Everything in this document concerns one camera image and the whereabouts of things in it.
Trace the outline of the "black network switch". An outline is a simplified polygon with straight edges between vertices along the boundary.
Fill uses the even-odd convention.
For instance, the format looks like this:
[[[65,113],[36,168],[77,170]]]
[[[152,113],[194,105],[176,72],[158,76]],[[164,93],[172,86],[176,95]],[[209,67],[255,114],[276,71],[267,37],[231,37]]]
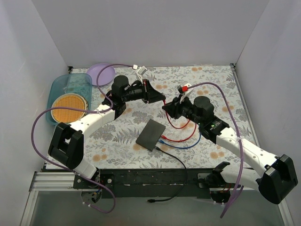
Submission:
[[[163,124],[149,119],[135,142],[141,147],[153,151],[165,129]]]

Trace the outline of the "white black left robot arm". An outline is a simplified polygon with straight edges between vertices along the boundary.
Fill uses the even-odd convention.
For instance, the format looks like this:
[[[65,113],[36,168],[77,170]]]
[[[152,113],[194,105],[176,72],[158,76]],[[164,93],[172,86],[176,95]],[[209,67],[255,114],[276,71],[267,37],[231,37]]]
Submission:
[[[89,188],[96,188],[100,177],[97,168],[84,158],[84,142],[103,125],[117,119],[129,101],[142,100],[146,104],[165,100],[165,95],[155,90],[148,79],[129,84],[124,75],[115,77],[111,90],[106,94],[96,113],[89,113],[70,124],[59,123],[54,131],[48,155],[66,168],[84,177]]]

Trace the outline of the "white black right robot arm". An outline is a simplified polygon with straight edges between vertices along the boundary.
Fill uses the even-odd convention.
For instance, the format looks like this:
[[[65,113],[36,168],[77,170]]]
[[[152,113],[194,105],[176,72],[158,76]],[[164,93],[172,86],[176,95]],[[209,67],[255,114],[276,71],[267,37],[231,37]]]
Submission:
[[[222,162],[200,182],[208,186],[223,187],[234,184],[257,190],[269,202],[281,201],[298,185],[292,159],[283,154],[269,153],[245,138],[239,138],[233,128],[214,114],[209,98],[199,96],[191,102],[188,97],[176,97],[165,104],[163,110],[173,119],[181,116],[199,126],[201,136],[227,149],[247,163],[249,169],[237,169]]]

